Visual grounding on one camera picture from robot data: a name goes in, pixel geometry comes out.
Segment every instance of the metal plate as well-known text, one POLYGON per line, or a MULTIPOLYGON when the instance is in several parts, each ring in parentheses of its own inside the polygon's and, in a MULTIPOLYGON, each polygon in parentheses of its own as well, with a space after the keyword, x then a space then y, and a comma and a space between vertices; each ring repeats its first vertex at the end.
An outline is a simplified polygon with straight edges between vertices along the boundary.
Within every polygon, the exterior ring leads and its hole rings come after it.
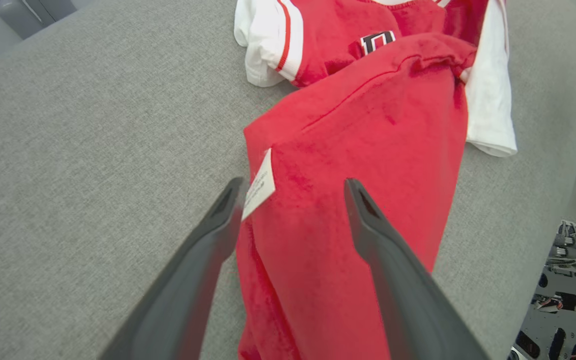
POLYGON ((560 293, 576 296, 576 271, 544 266, 534 293, 546 297, 560 293))
MULTIPOLYGON (((521 324, 521 331, 539 346, 539 356, 535 359, 550 359, 551 344, 559 328, 565 332, 565 337, 558 358, 570 359, 576 346, 576 311, 542 312, 535 309, 533 305, 530 306, 521 324)), ((533 359, 516 344, 514 348, 520 350, 526 358, 533 359)))

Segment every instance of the red fabric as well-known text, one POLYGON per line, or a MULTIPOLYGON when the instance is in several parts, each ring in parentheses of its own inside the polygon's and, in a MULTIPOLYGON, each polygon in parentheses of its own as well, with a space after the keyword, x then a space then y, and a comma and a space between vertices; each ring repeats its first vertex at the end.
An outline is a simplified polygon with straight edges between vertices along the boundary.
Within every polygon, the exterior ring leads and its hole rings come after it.
POLYGON ((241 360, 389 358, 344 180, 363 183, 431 271, 466 142, 458 76, 474 55, 444 34, 407 36, 286 96, 244 130, 251 179, 272 148, 276 191, 237 242, 241 360))
MULTIPOLYGON (((358 60, 361 38, 372 34, 392 31, 398 41, 437 33, 476 45, 488 0, 451 0, 445 8, 433 0, 391 6, 372 0, 292 0, 292 4, 303 19, 301 65, 292 84, 306 87, 358 60)), ((288 12, 286 22, 290 24, 288 12)))

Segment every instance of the gray surface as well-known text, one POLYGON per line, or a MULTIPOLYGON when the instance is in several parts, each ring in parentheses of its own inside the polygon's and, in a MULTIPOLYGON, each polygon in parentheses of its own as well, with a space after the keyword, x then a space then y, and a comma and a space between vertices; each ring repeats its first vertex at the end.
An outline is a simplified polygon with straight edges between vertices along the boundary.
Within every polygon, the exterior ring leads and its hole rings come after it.
MULTIPOLYGON (((555 3, 509 4, 519 154, 466 147, 434 272, 495 359, 575 177, 576 11, 555 3)), ((291 87, 247 84, 233 17, 234 2, 103 0, 0 57, 0 359, 94 358, 248 173, 242 129, 291 87)), ((239 291, 231 257, 203 358, 236 358, 239 291)))

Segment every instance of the gray couch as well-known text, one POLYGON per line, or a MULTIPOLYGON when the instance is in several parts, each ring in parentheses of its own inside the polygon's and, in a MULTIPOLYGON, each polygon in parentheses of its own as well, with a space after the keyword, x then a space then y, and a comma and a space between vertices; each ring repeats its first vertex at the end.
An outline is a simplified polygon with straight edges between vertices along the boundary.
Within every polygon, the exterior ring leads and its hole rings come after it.
MULTIPOLYGON (((519 330, 576 174, 576 9, 510 1, 519 153, 466 145, 432 274, 493 359, 519 330)), ((103 350, 294 91, 246 81, 234 2, 99 0, 0 57, 0 359, 103 350)), ((202 358, 237 358, 236 260, 202 358)))

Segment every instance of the white sleeve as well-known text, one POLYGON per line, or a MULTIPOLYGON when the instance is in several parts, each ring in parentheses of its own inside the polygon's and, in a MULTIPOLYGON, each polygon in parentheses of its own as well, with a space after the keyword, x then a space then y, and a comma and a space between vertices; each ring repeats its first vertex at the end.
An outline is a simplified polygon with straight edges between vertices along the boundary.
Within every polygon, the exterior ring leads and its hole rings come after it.
POLYGON ((235 9, 235 40, 246 46, 246 77, 250 84, 271 87, 284 77, 275 68, 283 51, 280 25, 285 22, 279 14, 276 0, 237 0, 235 9))
POLYGON ((512 93, 508 74, 508 23, 504 0, 489 0, 473 66, 462 73, 466 82, 466 141, 494 157, 517 153, 510 116, 512 93))

